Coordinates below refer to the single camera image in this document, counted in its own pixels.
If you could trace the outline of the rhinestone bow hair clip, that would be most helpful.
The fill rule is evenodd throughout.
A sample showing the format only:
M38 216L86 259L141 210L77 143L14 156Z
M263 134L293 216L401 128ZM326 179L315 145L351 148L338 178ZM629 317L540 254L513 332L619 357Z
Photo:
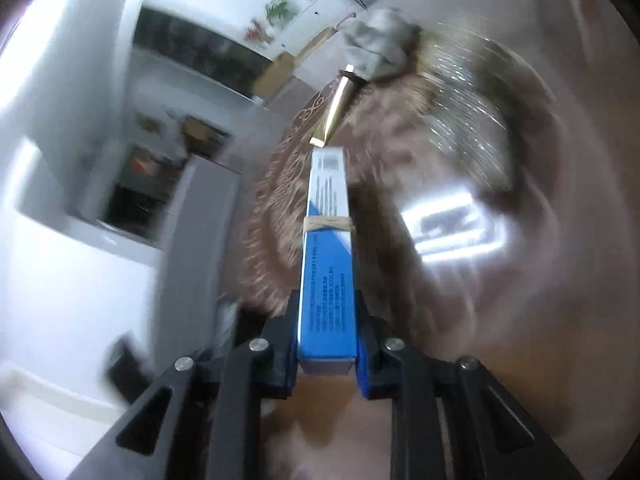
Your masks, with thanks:
M515 185L508 67L491 41L469 27L421 32L416 69L425 80L430 141L482 195L510 193Z

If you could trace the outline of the red flower vase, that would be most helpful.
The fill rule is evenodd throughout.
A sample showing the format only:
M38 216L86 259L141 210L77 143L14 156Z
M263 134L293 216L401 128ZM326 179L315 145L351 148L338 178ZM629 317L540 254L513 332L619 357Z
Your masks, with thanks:
M273 42L273 36L268 32L268 28L258 21L257 18L250 20L250 26L245 29L244 41L254 44L258 48L265 48Z

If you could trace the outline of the brown cardboard box on floor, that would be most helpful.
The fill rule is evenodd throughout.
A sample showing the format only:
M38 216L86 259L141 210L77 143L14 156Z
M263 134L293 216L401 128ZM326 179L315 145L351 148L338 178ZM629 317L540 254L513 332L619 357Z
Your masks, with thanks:
M291 53L280 53L254 81L254 96L263 101L272 98L290 79L295 65L295 58Z

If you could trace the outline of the blue white toothpaste box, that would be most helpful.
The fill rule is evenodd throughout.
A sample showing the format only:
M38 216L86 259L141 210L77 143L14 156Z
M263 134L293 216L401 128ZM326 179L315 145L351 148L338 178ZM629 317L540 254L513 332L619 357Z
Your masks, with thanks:
M342 148L311 152L297 324L308 375L346 374L358 354L352 224Z

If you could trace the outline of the white knit glove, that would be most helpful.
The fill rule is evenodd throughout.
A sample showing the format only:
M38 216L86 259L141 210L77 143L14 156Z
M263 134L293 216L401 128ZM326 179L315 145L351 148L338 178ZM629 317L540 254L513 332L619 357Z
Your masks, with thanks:
M419 34L420 28L397 10L375 10L344 30L346 63L365 81L396 77L408 67Z

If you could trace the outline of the black glass display cabinet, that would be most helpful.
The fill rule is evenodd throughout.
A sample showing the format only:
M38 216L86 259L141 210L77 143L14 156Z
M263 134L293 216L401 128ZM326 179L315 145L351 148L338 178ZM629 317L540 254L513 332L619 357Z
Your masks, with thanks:
M248 98L254 96L256 80L272 64L218 32L146 6L138 17L134 44Z

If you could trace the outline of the large white cardboard box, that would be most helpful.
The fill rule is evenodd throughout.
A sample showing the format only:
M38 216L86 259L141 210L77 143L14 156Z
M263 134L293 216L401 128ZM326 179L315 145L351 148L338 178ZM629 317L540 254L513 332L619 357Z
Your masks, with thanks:
M186 164L160 231L151 359L165 368L214 336L218 273L241 176L201 157Z

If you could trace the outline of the green potted plant left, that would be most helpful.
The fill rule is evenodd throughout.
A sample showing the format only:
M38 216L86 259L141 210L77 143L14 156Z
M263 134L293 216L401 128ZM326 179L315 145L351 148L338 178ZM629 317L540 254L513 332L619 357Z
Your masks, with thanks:
M290 0L271 0L265 5L265 17L272 27L283 27L296 14L295 6Z

